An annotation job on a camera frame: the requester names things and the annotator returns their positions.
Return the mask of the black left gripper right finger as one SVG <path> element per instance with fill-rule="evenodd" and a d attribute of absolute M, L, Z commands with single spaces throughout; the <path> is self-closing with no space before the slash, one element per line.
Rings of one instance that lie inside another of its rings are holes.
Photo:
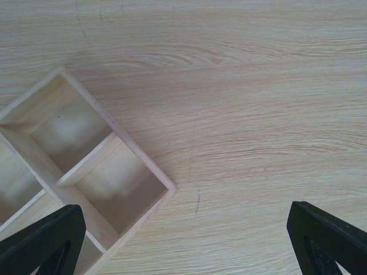
<path fill-rule="evenodd" d="M 293 201 L 287 231 L 303 274 L 366 274 L 366 232 L 305 201 Z"/>

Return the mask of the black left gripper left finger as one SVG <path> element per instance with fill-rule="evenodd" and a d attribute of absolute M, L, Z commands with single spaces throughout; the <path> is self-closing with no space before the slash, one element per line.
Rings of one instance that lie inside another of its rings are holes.
<path fill-rule="evenodd" d="M 1 274 L 74 274 L 86 232 L 79 205 L 66 205 L 1 241 Z"/>

